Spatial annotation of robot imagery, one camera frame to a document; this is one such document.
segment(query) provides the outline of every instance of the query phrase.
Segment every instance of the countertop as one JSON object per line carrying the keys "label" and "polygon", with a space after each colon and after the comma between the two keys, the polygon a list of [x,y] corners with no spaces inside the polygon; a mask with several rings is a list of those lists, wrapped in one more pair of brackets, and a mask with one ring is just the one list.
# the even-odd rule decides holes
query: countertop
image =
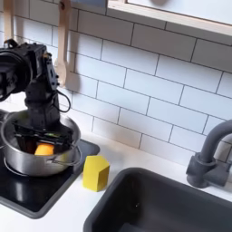
{"label": "countertop", "polygon": [[[184,166],[92,133],[83,133],[82,139],[94,142],[101,147],[101,155],[111,164],[109,184],[121,170],[141,167],[188,185]],[[209,187],[204,191],[232,201],[231,183],[227,183],[224,188]],[[104,191],[96,193],[84,188],[81,175],[51,210],[40,219],[30,219],[0,205],[0,230],[1,232],[82,232],[85,219],[103,193]]]}

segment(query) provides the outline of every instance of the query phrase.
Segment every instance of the white subway tile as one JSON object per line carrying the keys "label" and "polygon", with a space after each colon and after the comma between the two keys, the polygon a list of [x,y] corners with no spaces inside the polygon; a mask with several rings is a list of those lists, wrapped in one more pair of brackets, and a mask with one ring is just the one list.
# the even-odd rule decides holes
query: white subway tile
{"label": "white subway tile", "polygon": [[141,72],[128,70],[125,88],[178,104],[183,90],[183,85],[169,82]]}
{"label": "white subway tile", "polygon": [[83,112],[78,112],[70,109],[66,115],[73,119],[81,131],[92,131],[92,121],[93,117]]}
{"label": "white subway tile", "polygon": [[[201,152],[206,136],[174,127],[171,133],[170,142],[182,148]],[[226,161],[231,145],[221,141],[218,144],[214,157],[217,160]]]}
{"label": "white subway tile", "polygon": [[29,1],[30,0],[14,0],[14,14],[29,18]]}
{"label": "white subway tile", "polygon": [[196,39],[135,24],[132,45],[154,53],[190,61]]}
{"label": "white subway tile", "polygon": [[[204,129],[204,134],[208,135],[218,124],[224,122],[224,120],[209,116],[206,128]],[[232,143],[232,134],[227,135],[225,138],[222,139],[223,141]]]}
{"label": "white subway tile", "polygon": [[185,130],[180,127],[173,127],[170,143],[178,145],[182,148],[200,152],[205,142],[206,136],[197,134],[190,130]]}
{"label": "white subway tile", "polygon": [[24,44],[24,43],[30,43],[30,40],[25,39],[23,37],[20,36],[14,36],[14,40],[17,41],[19,44]]}
{"label": "white subway tile", "polygon": [[208,135],[218,124],[223,122],[224,120],[209,116],[206,128],[204,129],[204,134]]}
{"label": "white subway tile", "polygon": [[97,98],[143,114],[146,113],[149,104],[147,96],[103,82],[98,84]]}
{"label": "white subway tile", "polygon": [[133,23],[81,11],[78,31],[122,44],[130,44]]}
{"label": "white subway tile", "polygon": [[192,62],[232,72],[231,56],[231,46],[198,40]]}
{"label": "white subway tile", "polygon": [[113,43],[103,42],[102,57],[104,61],[115,63],[130,69],[154,75],[158,55],[141,49]]}
{"label": "white subway tile", "polygon": [[108,9],[107,15],[114,17],[114,18],[120,18],[123,20],[127,20],[133,23],[145,24],[145,25],[149,25],[149,26],[153,26],[153,27],[157,27],[161,29],[164,29],[165,23],[166,23],[165,21],[161,21],[155,18],[149,18],[149,17],[137,15],[137,14],[130,14],[127,12],[117,11],[113,9]]}
{"label": "white subway tile", "polygon": [[142,135],[140,149],[184,166],[188,166],[190,158],[194,155],[194,152],[190,150],[182,149],[165,141],[156,140],[147,135]]}
{"label": "white subway tile", "polygon": [[[34,19],[36,21],[58,26],[59,18],[60,18],[59,6],[44,1],[31,0],[30,16],[31,19]],[[77,29],[77,21],[78,21],[78,10],[72,8],[70,13],[70,25],[69,25],[70,29],[74,31]]]}
{"label": "white subway tile", "polygon": [[14,35],[52,45],[52,27],[48,24],[16,17],[14,20]]}
{"label": "white subway tile", "polygon": [[156,73],[157,76],[173,82],[184,83],[210,92],[216,92],[221,74],[222,72],[218,70],[163,55],[159,58]]}
{"label": "white subway tile", "polygon": [[203,131],[207,121],[206,114],[152,98],[150,99],[148,115],[200,133]]}
{"label": "white subway tile", "polygon": [[218,96],[214,93],[185,87],[180,105],[192,110],[205,112],[211,116],[229,120],[232,118],[232,104],[229,98]]}
{"label": "white subway tile", "polygon": [[139,113],[121,109],[119,125],[129,129],[168,141],[171,128],[170,124],[153,120]]}
{"label": "white subway tile", "polygon": [[[53,28],[53,46],[58,47],[58,28]],[[101,58],[102,39],[86,34],[69,32],[68,50],[74,53],[84,54],[96,59]]]}
{"label": "white subway tile", "polygon": [[120,108],[103,101],[73,93],[72,107],[77,111],[82,111],[106,121],[117,123]]}
{"label": "white subway tile", "polygon": [[[52,54],[52,59],[53,59],[53,65],[55,65],[55,61],[58,56],[58,49],[56,47],[52,47],[49,45],[47,46],[47,52]],[[75,61],[75,54],[74,53],[67,53],[67,63],[69,65],[69,71],[73,72],[74,71],[74,61]]]}
{"label": "white subway tile", "polygon": [[95,98],[97,93],[97,84],[98,81],[92,78],[70,72],[69,77],[66,80],[65,87],[71,91],[79,92]]}
{"label": "white subway tile", "polygon": [[72,3],[72,6],[80,10],[83,10],[83,11],[89,11],[89,12],[97,13],[100,15],[105,15],[105,12],[106,12],[106,8],[98,7],[95,5]]}
{"label": "white subway tile", "polygon": [[93,133],[102,135],[103,137],[107,137],[112,140],[116,140],[134,148],[138,148],[140,146],[140,133],[107,121],[95,118],[92,131]]}
{"label": "white subway tile", "polygon": [[126,75],[125,68],[82,55],[76,56],[76,72],[118,86],[123,86]]}
{"label": "white subway tile", "polygon": [[201,30],[198,28],[185,26],[181,24],[173,24],[173,23],[167,23],[166,30],[174,32],[174,33],[181,33],[186,34],[190,36],[194,36],[200,39],[205,39],[221,44],[232,44],[232,37],[224,34],[218,34],[218,33],[212,33],[205,30]]}
{"label": "white subway tile", "polygon": [[[60,87],[58,88],[58,90],[61,93],[63,93],[64,95],[66,95],[69,98],[70,103],[72,104],[72,94],[73,94],[72,91],[69,91],[69,90],[66,90],[66,89],[60,88]],[[67,101],[67,99],[64,96],[62,96],[61,94],[59,94],[58,96],[59,96],[59,103],[61,105],[69,106],[69,102]]]}
{"label": "white subway tile", "polygon": [[217,93],[232,98],[232,74],[224,72]]}

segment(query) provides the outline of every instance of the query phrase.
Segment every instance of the cable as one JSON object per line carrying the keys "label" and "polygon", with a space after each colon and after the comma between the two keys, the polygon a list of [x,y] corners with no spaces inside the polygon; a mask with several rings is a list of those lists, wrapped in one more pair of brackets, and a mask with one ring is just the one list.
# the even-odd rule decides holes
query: cable
{"label": "cable", "polygon": [[68,98],[65,94],[63,94],[62,92],[60,92],[60,91],[58,91],[58,90],[57,90],[57,92],[67,99],[67,101],[69,102],[69,108],[68,108],[67,111],[63,111],[63,110],[61,110],[61,109],[58,109],[55,105],[54,105],[54,107],[55,107],[59,112],[68,112],[68,111],[71,109],[71,102],[70,102],[69,98]]}

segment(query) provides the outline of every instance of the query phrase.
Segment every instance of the wall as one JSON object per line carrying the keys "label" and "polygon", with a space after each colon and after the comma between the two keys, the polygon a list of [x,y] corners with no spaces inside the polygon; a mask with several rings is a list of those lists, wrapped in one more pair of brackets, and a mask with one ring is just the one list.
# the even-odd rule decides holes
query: wall
{"label": "wall", "polygon": [[[14,19],[16,39],[46,44],[54,60],[57,3],[17,0]],[[231,44],[228,36],[75,4],[62,89],[69,115],[82,130],[188,165],[209,131],[232,118]],[[22,109],[23,99],[13,95],[0,107]],[[221,141],[219,160],[227,161],[231,141]]]}

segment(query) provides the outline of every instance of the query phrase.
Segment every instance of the yellow sponge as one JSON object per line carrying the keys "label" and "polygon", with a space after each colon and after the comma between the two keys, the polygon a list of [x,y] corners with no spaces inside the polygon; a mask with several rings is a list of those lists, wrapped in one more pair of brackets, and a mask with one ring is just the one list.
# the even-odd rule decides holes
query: yellow sponge
{"label": "yellow sponge", "polygon": [[87,156],[83,168],[83,186],[95,192],[107,186],[110,164],[103,156]]}

